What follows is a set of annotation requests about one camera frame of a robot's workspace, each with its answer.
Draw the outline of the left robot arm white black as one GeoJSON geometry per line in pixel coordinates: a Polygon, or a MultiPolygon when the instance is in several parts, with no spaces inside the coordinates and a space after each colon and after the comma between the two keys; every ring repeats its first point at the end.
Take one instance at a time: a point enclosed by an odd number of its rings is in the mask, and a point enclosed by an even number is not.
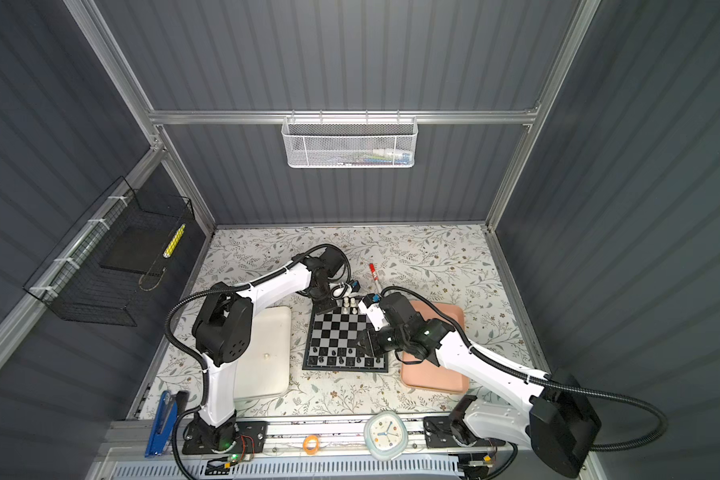
{"type": "Polygon", "coordinates": [[[190,425],[206,449],[224,455],[242,441],[236,424],[234,386],[238,360],[251,342],[254,317],[292,294],[311,299],[324,311],[332,309],[335,299],[331,283],[339,270],[350,283],[352,270],[346,254],[335,245],[319,244],[266,275],[236,285],[218,282],[179,300],[169,310],[164,337],[199,364],[202,378],[199,404],[179,413],[177,420],[191,416],[190,425]],[[191,330],[195,346],[190,347],[175,336],[172,323],[185,305],[199,299],[203,304],[191,330]]]}

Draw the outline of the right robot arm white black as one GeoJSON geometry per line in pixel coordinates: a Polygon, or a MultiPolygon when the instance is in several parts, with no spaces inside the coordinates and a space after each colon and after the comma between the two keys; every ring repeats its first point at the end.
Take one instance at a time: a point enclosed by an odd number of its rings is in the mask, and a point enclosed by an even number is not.
{"type": "Polygon", "coordinates": [[[646,446],[665,434],[667,416],[649,402],[623,394],[582,387],[570,374],[524,367],[471,340],[463,327],[440,308],[425,318],[411,302],[414,291],[392,286],[358,302],[371,326],[358,346],[367,354],[405,352],[420,363],[455,371],[488,388],[514,410],[515,422],[500,433],[500,424],[478,412],[477,400],[466,397],[450,415],[452,435],[463,444],[492,437],[530,447],[556,473],[575,478],[591,452],[619,452],[646,446]],[[599,444],[602,422],[592,400],[639,408],[657,420],[637,438],[599,444]]]}

